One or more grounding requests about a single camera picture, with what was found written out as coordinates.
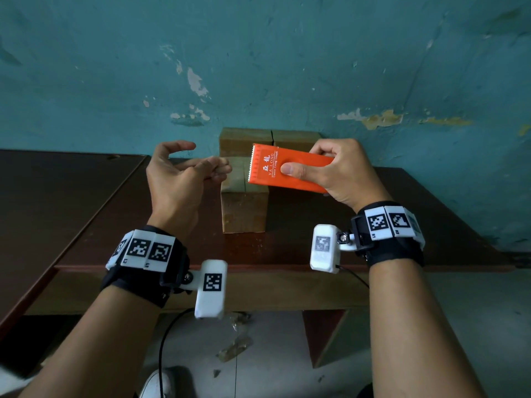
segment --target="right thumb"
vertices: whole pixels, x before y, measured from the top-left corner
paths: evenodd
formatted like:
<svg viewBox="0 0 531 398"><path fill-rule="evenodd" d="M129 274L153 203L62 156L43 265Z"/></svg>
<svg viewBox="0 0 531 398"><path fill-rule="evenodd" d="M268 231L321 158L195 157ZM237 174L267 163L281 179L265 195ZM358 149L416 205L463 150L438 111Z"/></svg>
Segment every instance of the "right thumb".
<svg viewBox="0 0 531 398"><path fill-rule="evenodd" d="M288 174L296 179L318 183L320 167L306 166L301 163L284 163L280 167L282 174Z"/></svg>

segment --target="painted wall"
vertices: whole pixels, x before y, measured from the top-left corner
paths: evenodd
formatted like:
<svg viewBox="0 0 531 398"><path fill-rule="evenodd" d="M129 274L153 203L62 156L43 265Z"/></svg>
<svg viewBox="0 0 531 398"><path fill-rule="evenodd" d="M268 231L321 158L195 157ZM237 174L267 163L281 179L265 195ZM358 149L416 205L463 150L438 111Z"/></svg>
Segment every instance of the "painted wall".
<svg viewBox="0 0 531 398"><path fill-rule="evenodd" d="M531 0L0 0L0 147L356 137L531 250L530 33Z"/></svg>

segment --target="white shoe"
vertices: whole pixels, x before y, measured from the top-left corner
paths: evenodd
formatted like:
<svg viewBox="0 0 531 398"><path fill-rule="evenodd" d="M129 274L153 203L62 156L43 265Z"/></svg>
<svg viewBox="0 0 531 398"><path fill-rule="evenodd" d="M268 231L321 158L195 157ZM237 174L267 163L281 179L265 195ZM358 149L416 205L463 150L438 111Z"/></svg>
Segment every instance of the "white shoe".
<svg viewBox="0 0 531 398"><path fill-rule="evenodd" d="M175 385L173 376L167 370L163 370L163 393L164 398L175 398ZM160 398L159 371L155 370L148 377L142 388L139 398Z"/></svg>

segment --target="right forearm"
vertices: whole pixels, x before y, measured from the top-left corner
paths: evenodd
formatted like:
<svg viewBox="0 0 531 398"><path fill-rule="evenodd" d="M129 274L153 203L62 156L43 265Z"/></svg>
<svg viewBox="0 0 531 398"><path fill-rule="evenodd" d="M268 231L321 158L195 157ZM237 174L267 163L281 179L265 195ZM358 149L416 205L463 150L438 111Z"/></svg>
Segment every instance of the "right forearm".
<svg viewBox="0 0 531 398"><path fill-rule="evenodd" d="M369 272L376 397L483 397L465 353L412 260Z"/></svg>

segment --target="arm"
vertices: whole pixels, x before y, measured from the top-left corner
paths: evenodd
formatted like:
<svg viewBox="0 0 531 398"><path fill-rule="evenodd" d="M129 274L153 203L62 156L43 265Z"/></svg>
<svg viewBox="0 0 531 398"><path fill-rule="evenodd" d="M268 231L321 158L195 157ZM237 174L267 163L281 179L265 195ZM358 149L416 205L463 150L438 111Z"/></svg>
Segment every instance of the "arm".
<svg viewBox="0 0 531 398"><path fill-rule="evenodd" d="M195 147L187 141L159 144L147 169L153 206L148 224L180 241L197 223L203 180L221 182L231 171L223 158L170 163L170 153ZM158 306L135 294L115 286L103 289L20 397L133 396L159 314Z"/></svg>
<svg viewBox="0 0 531 398"><path fill-rule="evenodd" d="M392 200L357 141L319 140L310 152L334 160L325 167L285 163L282 173L319 184L355 212ZM486 396L417 263L377 263L369 283L375 396Z"/></svg>

